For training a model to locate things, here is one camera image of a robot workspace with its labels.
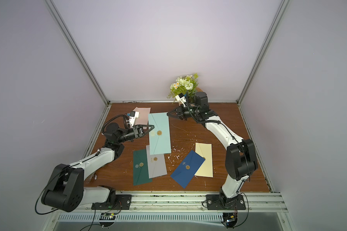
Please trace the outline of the pink envelope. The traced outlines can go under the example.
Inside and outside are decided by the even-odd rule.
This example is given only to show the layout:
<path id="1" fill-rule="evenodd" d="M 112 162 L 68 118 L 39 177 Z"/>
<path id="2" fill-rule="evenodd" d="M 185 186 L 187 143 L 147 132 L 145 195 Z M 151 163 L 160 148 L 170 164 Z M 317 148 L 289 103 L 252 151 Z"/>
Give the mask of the pink envelope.
<path id="1" fill-rule="evenodd" d="M 148 115 L 150 114 L 151 108 L 136 107 L 133 111 L 138 113 L 138 117 L 135 119 L 135 125 L 147 125 Z"/>

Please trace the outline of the mint green envelope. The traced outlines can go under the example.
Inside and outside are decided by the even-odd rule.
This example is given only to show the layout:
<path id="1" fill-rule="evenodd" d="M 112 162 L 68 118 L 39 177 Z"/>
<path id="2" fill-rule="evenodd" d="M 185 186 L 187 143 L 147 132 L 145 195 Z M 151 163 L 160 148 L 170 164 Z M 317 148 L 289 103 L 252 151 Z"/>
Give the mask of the mint green envelope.
<path id="1" fill-rule="evenodd" d="M 151 155 L 170 154 L 171 137 L 169 117 L 167 113 L 151 113 L 148 115 L 148 124 L 154 129 L 149 132 L 149 148 Z"/>

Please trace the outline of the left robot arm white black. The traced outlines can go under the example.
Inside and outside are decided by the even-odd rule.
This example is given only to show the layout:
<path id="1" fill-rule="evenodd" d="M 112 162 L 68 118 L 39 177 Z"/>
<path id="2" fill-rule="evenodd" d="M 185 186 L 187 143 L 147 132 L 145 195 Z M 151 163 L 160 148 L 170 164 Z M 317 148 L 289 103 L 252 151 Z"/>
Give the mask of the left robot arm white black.
<path id="1" fill-rule="evenodd" d="M 65 212 L 86 204 L 115 205 L 116 195 L 112 187 L 86 187 L 84 181 L 101 167 L 118 159 L 124 150 L 124 142 L 142 138 L 154 128 L 153 125 L 134 125 L 124 129 L 117 123 L 105 124 L 102 128 L 105 145 L 84 159 L 69 165 L 57 165 L 37 201 Z"/>

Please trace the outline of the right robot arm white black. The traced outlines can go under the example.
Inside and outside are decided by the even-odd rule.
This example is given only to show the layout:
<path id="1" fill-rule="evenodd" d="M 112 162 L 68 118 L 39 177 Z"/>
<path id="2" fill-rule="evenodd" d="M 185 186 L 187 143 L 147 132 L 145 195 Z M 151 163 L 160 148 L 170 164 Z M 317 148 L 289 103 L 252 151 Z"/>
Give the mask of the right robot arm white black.
<path id="1" fill-rule="evenodd" d="M 192 118 L 208 129 L 226 149 L 227 178 L 219 193 L 218 203 L 225 209 L 233 208 L 240 199 L 241 188 L 258 169 L 255 146 L 251 139 L 243 139 L 226 126 L 209 107 L 181 105 L 167 113 L 180 120 Z"/>

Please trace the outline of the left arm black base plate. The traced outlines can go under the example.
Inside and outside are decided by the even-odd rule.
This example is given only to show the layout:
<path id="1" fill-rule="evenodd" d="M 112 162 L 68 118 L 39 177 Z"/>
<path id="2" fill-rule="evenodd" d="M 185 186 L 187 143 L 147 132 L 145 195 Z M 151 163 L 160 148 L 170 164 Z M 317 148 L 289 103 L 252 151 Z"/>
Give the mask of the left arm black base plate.
<path id="1" fill-rule="evenodd" d="M 132 202 L 131 194 L 116 194 L 103 203 L 94 203 L 93 210 L 129 210 Z"/>

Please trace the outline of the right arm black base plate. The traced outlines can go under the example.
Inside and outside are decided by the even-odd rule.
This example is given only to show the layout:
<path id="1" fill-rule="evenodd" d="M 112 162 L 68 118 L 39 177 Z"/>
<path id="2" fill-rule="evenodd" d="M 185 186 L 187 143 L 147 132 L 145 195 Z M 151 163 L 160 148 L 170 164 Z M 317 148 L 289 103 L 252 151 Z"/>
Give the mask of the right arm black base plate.
<path id="1" fill-rule="evenodd" d="M 232 198 L 222 194 L 208 194 L 203 204 L 208 210 L 246 210 L 246 201 L 240 194 Z"/>

